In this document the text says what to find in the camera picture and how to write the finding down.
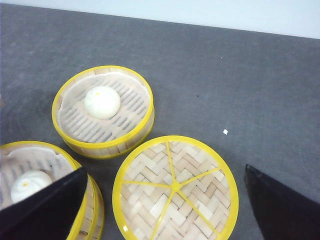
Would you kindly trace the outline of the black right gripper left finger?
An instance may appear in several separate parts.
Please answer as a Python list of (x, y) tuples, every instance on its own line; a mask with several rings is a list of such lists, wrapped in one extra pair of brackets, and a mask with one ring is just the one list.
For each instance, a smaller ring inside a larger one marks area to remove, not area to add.
[(2, 240), (65, 240), (82, 204), (84, 167), (0, 212)]

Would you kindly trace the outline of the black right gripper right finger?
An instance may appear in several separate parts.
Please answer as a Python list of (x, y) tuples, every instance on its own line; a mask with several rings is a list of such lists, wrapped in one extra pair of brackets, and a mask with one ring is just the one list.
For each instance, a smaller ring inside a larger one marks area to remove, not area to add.
[(247, 164), (244, 182), (265, 240), (318, 240), (320, 204)]

